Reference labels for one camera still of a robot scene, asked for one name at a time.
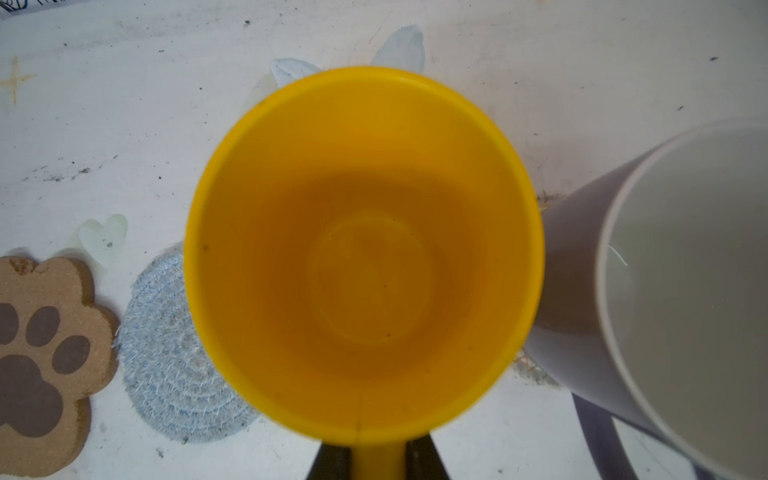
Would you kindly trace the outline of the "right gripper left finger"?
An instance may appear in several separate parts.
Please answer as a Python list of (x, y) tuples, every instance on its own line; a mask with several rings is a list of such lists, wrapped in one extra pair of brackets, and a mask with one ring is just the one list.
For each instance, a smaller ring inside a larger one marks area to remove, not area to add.
[(351, 478), (351, 449), (322, 443), (307, 480), (349, 480)]

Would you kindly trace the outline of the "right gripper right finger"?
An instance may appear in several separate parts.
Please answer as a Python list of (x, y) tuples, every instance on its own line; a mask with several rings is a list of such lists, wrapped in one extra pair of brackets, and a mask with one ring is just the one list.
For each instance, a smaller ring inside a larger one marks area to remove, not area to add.
[(450, 479), (429, 434), (406, 443), (405, 467), (407, 480)]

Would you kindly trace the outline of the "multicolour woven round coaster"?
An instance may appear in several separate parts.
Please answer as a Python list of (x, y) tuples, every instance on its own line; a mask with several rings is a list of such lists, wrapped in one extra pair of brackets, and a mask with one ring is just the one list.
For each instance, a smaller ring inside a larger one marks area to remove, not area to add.
[(531, 385), (560, 387), (560, 384), (534, 363), (525, 351), (521, 351), (516, 355), (510, 368), (518, 377)]

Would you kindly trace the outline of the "grey woven round coaster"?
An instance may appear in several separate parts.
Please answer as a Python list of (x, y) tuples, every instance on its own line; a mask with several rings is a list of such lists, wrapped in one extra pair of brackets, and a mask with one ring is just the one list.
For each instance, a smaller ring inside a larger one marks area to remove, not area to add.
[(222, 440), (260, 416), (202, 345), (187, 302), (180, 246), (156, 257), (134, 282), (115, 346), (135, 411), (170, 440)]

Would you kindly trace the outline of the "yellow mug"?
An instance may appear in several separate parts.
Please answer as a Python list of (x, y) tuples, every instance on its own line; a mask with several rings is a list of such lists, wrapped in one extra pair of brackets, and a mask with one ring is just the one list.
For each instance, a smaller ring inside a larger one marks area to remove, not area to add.
[(191, 204), (184, 274), (216, 369), (247, 402), (403, 479), (406, 445), (521, 349), (544, 271), (528, 173), (496, 125), (424, 76), (310, 75), (227, 134)]

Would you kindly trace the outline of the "lavender mug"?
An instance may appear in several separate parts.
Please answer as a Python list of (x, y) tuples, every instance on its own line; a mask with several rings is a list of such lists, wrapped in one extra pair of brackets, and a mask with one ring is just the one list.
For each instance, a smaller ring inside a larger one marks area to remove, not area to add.
[(623, 422), (700, 479), (767, 475), (767, 124), (676, 136), (543, 213), (526, 354), (568, 388), (604, 479)]

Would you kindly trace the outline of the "brown paw print coaster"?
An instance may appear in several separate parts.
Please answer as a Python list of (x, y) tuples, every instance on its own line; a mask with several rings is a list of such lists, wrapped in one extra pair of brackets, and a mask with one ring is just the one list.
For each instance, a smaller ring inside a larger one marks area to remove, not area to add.
[(1, 471), (52, 475), (82, 451), (90, 398), (112, 380), (116, 315), (77, 259), (1, 260)]

